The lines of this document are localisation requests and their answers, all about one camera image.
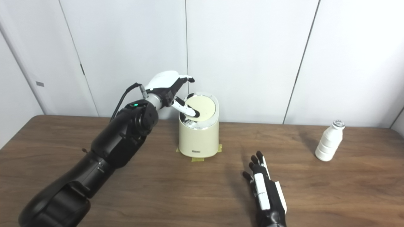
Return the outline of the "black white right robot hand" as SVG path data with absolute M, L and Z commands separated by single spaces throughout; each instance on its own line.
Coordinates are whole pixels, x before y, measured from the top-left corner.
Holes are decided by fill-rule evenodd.
M 286 200 L 280 183 L 271 179 L 261 151 L 251 156 L 249 168 L 252 174 L 244 171 L 242 175 L 247 180 L 256 202 L 258 227 L 286 227 Z

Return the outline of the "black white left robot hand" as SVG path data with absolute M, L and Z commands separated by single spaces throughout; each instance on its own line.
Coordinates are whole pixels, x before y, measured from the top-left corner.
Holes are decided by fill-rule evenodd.
M 173 107 L 184 115 L 198 118 L 200 112 L 186 104 L 176 94 L 186 82 L 194 83 L 195 79 L 188 75 L 179 75 L 177 71 L 164 71 L 156 74 L 146 85 L 144 99 L 150 102 L 156 110 Z

